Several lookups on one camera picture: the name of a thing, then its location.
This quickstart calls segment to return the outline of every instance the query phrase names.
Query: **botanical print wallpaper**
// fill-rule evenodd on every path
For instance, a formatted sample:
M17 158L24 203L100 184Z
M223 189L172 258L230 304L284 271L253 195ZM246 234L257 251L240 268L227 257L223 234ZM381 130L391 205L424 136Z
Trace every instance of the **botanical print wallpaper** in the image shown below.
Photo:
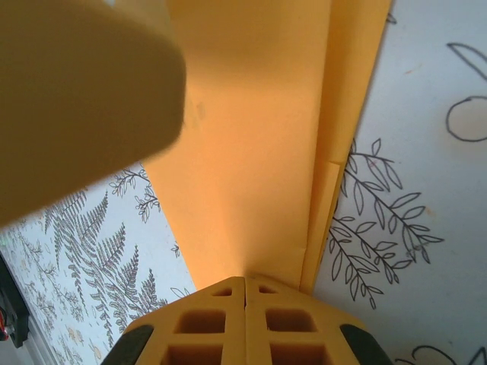
M486 12L393 3L326 237L314 296L397 364L487 365ZM100 363L195 290L139 163L5 228L0 252L62 364Z
M141 164L8 227L0 251L59 363L99 363L194 286Z

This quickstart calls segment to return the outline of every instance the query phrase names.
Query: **yellow paper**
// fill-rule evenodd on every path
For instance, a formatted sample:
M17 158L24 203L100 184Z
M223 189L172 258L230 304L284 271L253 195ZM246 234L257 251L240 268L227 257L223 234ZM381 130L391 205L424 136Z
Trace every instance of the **yellow paper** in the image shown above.
M313 291L350 144L368 89L389 0L333 1L307 251L300 290Z
M190 101L145 168L195 285L258 272L299 287L329 1L168 5Z

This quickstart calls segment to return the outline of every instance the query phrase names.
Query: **square hole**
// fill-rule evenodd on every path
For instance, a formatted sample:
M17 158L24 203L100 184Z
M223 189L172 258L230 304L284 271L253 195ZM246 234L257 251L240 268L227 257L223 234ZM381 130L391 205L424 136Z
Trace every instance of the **square hole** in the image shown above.
M231 287L220 289L212 295L213 297L229 297L231 295Z
M331 365L322 345L271 344L271 358L272 365Z
M277 332L315 332L310 314L302 309L266 310L267 328Z
M277 291L267 287L266 285L259 285L259 292L263 294L277 294Z
M170 346L161 365L220 365L223 345L178 345Z
M223 333L225 312L216 309L196 309L184 313L176 326L176 333Z

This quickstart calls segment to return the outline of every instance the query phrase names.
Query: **red wire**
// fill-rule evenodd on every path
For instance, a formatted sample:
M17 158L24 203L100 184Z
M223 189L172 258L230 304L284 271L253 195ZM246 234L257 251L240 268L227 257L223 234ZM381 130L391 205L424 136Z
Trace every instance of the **red wire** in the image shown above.
M5 320L6 318L3 316L3 311L0 310L0 331L2 331L5 334L5 340L8 339L8 333L5 330Z

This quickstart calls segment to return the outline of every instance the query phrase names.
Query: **blurry yellow object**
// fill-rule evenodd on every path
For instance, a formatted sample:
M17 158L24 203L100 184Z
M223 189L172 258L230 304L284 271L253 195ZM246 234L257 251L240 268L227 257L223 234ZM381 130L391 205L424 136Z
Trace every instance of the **blurry yellow object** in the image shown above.
M0 2L0 226L177 138L168 27L95 0Z

